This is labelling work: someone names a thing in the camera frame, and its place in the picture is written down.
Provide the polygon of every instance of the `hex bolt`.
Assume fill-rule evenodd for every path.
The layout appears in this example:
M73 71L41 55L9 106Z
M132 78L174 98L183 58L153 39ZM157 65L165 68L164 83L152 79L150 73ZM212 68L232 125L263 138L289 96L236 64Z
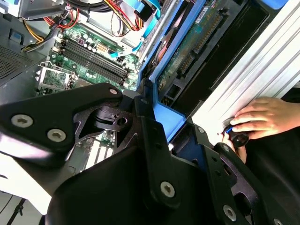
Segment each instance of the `hex bolt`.
M141 99L141 102L145 103L145 104L148 104L148 102L145 100L145 99Z
M200 133L204 134L205 131L202 129L202 127L198 127L198 130L200 131Z
M275 225L283 225L281 222L280 222L280 220L279 219L274 219L274 224Z
M27 128L33 124L33 119L24 114L15 115L11 118L11 122L13 125L19 128Z
M229 148L226 145L223 145L225 151L229 152Z
M116 95L118 93L115 89L112 89L112 88L110 88L109 91L114 95Z
M47 137L53 142L62 142L66 139L66 133L60 129L51 129L47 133Z
M233 222L236 221L236 214L233 211L233 209L229 205L224 205L223 206L223 211L225 215Z
M174 189L173 185L167 181L161 182L160 190L168 198L173 198L175 196L175 189Z

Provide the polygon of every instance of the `yellow wire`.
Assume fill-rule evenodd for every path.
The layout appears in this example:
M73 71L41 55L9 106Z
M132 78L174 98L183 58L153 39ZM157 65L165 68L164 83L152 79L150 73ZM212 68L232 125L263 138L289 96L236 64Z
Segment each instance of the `yellow wire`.
M103 0L108 6L109 8L111 8L115 14L124 22L124 24L128 27L128 29L133 30L132 27L129 25L129 23L124 19L124 17L107 1L107 0Z
M25 20L24 20L24 24L25 24L26 28L28 29L29 33L38 41L38 43L41 43L44 41L44 39L41 36L39 36L33 32L33 30L27 25Z

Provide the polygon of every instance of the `green circuit board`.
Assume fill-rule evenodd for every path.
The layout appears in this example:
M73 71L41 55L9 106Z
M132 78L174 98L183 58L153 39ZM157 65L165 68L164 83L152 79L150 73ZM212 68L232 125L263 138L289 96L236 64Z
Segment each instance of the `green circuit board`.
M119 66L126 65L126 70L129 71L128 77L125 79L124 84L120 85L119 83L116 83L108 79L104 75L98 74L92 71L91 69L88 69L66 58L65 56L61 55L59 52L53 51L52 53L50 53L50 59L49 59L53 64L62 67L63 69L73 71L79 76L79 79L75 81L75 83L69 89L87 86L96 83L110 83L121 91L125 89L136 90L138 73L135 68L135 63L137 62L137 58L133 54L112 59L110 57L110 53L123 51L123 49L113 41L108 40L105 37L99 36L90 31L87 31L80 25L76 25L71 29L64 30L63 33L58 35L58 37L61 39L65 39L65 38L71 39L76 41L78 44L84 40L83 38L84 36L88 37L88 39L91 40L91 42L95 46L97 46L97 52L95 52L95 54L98 54L101 57L106 58L107 60L113 62L116 65ZM61 47L61 43L57 41L54 47L56 49L59 49ZM51 72L47 73L44 79L44 83L61 87L62 84L64 83L64 77L60 77L54 74L55 73L51 73ZM44 95L44 94L50 94L55 92L57 92L57 90L49 90L47 88L42 88L40 94Z
M207 3L203 6L195 23L181 42L163 73L158 78L158 92L160 92L164 86L170 82L170 80L175 79L177 70L185 64L184 60L189 60L188 57L191 50L204 46L211 33L209 35L204 35L205 32L203 32L203 30L206 26L213 27L215 25L212 19L213 17L218 19L218 10L220 9L222 2L223 1L220 0L207 1Z

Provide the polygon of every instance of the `capacitor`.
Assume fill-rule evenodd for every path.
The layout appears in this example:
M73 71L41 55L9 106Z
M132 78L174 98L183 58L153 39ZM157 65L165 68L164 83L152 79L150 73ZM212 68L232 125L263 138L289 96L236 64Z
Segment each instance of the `capacitor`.
M94 43L91 43L88 47L89 50L92 50L93 48L95 47L95 44Z

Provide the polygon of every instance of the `circuit board chip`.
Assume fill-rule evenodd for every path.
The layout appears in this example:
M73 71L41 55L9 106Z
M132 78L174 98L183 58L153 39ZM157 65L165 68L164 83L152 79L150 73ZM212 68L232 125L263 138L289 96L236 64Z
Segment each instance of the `circuit board chip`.
M77 84L76 84L76 88L81 88L81 87L85 87L85 86L89 86L92 85L90 82L87 82L83 79L78 79Z

